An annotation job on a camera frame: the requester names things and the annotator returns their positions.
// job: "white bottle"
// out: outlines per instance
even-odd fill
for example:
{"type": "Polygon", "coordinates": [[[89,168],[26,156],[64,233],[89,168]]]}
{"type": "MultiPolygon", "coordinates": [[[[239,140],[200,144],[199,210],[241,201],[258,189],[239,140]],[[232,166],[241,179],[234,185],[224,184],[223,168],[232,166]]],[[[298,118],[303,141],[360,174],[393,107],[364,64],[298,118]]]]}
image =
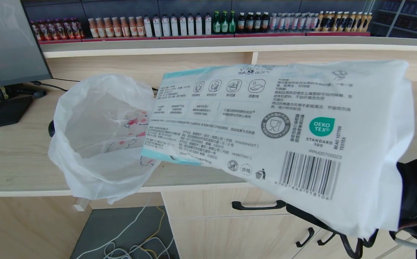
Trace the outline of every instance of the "white bottle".
{"type": "Polygon", "coordinates": [[[174,13],[170,18],[170,24],[172,25],[172,36],[178,36],[178,19],[174,13]]]}
{"type": "Polygon", "coordinates": [[[181,13],[181,16],[180,16],[180,29],[181,29],[181,36],[187,36],[187,24],[186,24],[186,18],[184,17],[184,13],[181,13]]]}
{"type": "Polygon", "coordinates": [[[170,21],[166,14],[162,17],[162,32],[165,37],[170,36],[170,21]]]}
{"type": "Polygon", "coordinates": [[[191,13],[187,16],[187,34],[189,36],[194,35],[194,17],[191,13]]]}
{"type": "Polygon", "coordinates": [[[154,15],[154,18],[152,19],[152,23],[154,24],[154,34],[156,37],[161,37],[162,36],[162,29],[160,26],[160,18],[159,16],[154,15]]]}
{"type": "Polygon", "coordinates": [[[205,16],[205,35],[210,34],[212,34],[212,17],[210,13],[207,13],[207,16],[205,16]]]}
{"type": "Polygon", "coordinates": [[[146,31],[146,37],[152,37],[152,27],[151,27],[151,20],[149,20],[149,16],[145,15],[143,22],[144,22],[144,31],[146,31]]]}
{"type": "Polygon", "coordinates": [[[200,16],[200,13],[195,16],[195,34],[202,35],[202,16],[200,16]]]}

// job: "black cable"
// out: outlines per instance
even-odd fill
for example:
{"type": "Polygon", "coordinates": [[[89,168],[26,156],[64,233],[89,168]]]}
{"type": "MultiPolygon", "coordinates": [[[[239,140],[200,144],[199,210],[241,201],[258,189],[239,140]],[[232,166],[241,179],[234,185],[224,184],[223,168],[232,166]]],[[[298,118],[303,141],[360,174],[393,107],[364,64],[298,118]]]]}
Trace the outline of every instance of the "black cable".
{"type": "Polygon", "coordinates": [[[77,80],[69,80],[69,79],[61,79],[61,78],[52,78],[52,79],[61,80],[61,81],[69,81],[69,82],[80,82],[80,81],[77,81],[77,80]]]}
{"type": "Polygon", "coordinates": [[[61,87],[56,86],[56,85],[47,84],[47,83],[42,83],[42,82],[39,82],[39,81],[32,81],[31,83],[32,83],[32,84],[34,84],[34,85],[39,85],[39,86],[40,86],[40,85],[49,86],[49,87],[53,87],[53,88],[56,88],[56,89],[59,89],[59,90],[62,90],[62,91],[67,92],[67,90],[66,90],[66,89],[61,88],[61,87]]]}

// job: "cabinet door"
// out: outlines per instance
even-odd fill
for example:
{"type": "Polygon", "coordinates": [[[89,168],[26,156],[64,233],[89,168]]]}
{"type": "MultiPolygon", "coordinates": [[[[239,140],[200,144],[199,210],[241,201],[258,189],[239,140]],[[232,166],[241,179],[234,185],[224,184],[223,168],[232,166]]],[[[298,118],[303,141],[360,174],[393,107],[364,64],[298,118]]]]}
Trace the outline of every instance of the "cabinet door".
{"type": "MultiPolygon", "coordinates": [[[[311,240],[310,244],[302,249],[295,259],[309,259],[309,258],[331,258],[331,259],[349,259],[350,257],[346,253],[343,243],[339,235],[333,237],[327,244],[324,246],[319,246],[317,244],[318,240],[325,242],[331,236],[331,232],[326,230],[321,230],[316,234],[316,237],[311,240]]],[[[397,235],[399,238],[406,239],[410,235],[406,232],[400,232],[397,235]]],[[[349,243],[353,250],[357,244],[357,238],[348,237],[349,243]]],[[[375,259],[378,256],[389,251],[389,249],[394,248],[397,243],[392,240],[389,236],[388,231],[379,231],[376,236],[375,244],[370,247],[363,247],[362,259],[375,259]]]]}
{"type": "Polygon", "coordinates": [[[181,259],[291,259],[312,226],[293,215],[178,218],[170,225],[181,259]]]}

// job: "white package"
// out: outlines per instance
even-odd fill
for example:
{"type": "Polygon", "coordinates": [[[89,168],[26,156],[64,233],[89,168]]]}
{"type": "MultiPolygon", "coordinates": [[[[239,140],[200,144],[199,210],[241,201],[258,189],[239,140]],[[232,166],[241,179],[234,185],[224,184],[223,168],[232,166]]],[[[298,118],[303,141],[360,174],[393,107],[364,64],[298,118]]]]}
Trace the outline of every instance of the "white package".
{"type": "Polygon", "coordinates": [[[149,85],[116,74],[87,78],[59,98],[49,157],[74,197],[112,204],[151,176],[160,161],[141,147],[154,102],[149,85]]]}
{"type": "Polygon", "coordinates": [[[348,236],[397,230],[414,132],[405,61],[164,75],[142,155],[241,177],[348,236]]]}

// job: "icon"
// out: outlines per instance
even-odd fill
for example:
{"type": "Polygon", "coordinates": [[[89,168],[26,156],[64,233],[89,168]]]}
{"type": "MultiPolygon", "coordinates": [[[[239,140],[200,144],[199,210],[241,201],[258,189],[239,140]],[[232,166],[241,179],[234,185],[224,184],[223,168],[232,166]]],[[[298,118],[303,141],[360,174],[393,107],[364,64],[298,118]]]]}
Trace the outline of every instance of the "icon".
{"type": "Polygon", "coordinates": [[[269,113],[261,121],[261,130],[269,138],[281,138],[290,130],[290,119],[283,113],[269,113]]]}
{"type": "Polygon", "coordinates": [[[248,92],[261,93],[264,90],[265,85],[266,81],[264,81],[263,79],[255,79],[250,82],[250,85],[248,85],[248,92]]]}
{"type": "Polygon", "coordinates": [[[261,178],[263,180],[266,179],[266,172],[264,171],[264,168],[256,172],[256,179],[261,180],[261,178]]]}
{"type": "Polygon", "coordinates": [[[240,167],[240,172],[245,176],[251,175],[251,166],[249,164],[243,164],[240,167]]]}
{"type": "Polygon", "coordinates": [[[234,79],[229,81],[227,90],[228,92],[234,93],[240,90],[240,86],[242,85],[242,80],[234,79]]]}
{"type": "Polygon", "coordinates": [[[238,164],[237,161],[231,160],[231,161],[228,162],[228,169],[229,170],[235,172],[235,171],[238,170],[238,168],[239,168],[239,164],[238,164]]]}
{"type": "Polygon", "coordinates": [[[209,92],[216,92],[221,88],[221,80],[213,80],[208,87],[209,92]]]}
{"type": "Polygon", "coordinates": [[[194,93],[199,93],[204,88],[205,81],[198,81],[194,85],[194,93]]]}

